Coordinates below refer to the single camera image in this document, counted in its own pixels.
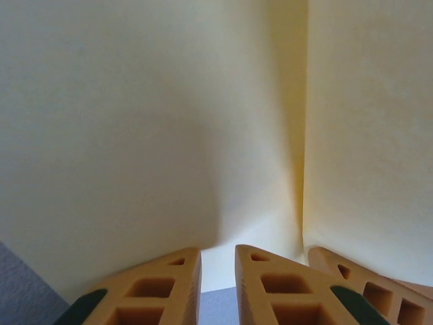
orange plastic piece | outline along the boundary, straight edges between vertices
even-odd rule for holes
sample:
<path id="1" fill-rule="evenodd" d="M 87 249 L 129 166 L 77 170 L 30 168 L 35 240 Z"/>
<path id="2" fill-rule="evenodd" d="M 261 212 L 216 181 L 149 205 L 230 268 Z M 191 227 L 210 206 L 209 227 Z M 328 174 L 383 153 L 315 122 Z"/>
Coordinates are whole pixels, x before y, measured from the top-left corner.
<path id="1" fill-rule="evenodd" d="M 433 288 L 380 276 L 321 247 L 309 251 L 309 265 L 350 284 L 391 324 L 433 325 Z"/>
<path id="2" fill-rule="evenodd" d="M 196 325 L 201 271 L 187 248 L 112 276 L 90 290 L 108 293 L 83 325 Z"/>
<path id="3" fill-rule="evenodd" d="M 359 325 L 330 290 L 344 280 L 247 245 L 235 269 L 241 325 Z"/>

gray carpet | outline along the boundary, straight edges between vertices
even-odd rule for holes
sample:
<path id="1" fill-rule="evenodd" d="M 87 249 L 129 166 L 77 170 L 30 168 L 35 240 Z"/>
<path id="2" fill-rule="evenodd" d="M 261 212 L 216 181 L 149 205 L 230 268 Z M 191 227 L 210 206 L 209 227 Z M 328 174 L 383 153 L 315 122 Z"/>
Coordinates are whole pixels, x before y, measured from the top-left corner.
<path id="1" fill-rule="evenodd" d="M 0 242 L 0 325 L 50 325 L 68 308 L 37 274 Z M 236 289 L 206 292 L 200 325 L 238 325 Z"/>

gray surface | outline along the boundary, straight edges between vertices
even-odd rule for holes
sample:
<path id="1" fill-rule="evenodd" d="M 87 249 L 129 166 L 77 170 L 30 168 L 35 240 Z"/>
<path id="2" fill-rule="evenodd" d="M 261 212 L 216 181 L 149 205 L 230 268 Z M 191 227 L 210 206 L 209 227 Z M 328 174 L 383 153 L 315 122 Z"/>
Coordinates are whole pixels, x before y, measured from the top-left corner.
<path id="1" fill-rule="evenodd" d="M 0 325 L 50 325 L 68 304 L 0 242 Z M 236 289 L 202 294 L 200 325 L 238 325 Z"/>

cream wall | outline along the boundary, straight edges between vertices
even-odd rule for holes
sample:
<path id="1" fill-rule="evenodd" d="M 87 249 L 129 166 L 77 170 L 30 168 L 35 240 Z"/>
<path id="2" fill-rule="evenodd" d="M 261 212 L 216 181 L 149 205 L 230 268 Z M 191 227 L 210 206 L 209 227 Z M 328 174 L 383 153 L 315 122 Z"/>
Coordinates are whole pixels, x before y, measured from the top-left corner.
<path id="1" fill-rule="evenodd" d="M 200 246 L 298 258 L 290 145 L 251 1 L 2 1 L 1 239 L 69 302 Z"/>
<path id="2" fill-rule="evenodd" d="M 433 2 L 310 2 L 304 243 L 433 285 Z"/>

gray floor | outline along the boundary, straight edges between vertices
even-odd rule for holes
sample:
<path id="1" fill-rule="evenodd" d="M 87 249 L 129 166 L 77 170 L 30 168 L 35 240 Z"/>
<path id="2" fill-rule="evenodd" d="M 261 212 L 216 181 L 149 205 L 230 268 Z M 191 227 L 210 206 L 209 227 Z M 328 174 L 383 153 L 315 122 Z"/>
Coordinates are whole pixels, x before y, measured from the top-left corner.
<path id="1" fill-rule="evenodd" d="M 0 325 L 50 325 L 68 308 L 44 281 L 0 242 Z M 206 292 L 200 325 L 238 325 L 235 288 Z"/>

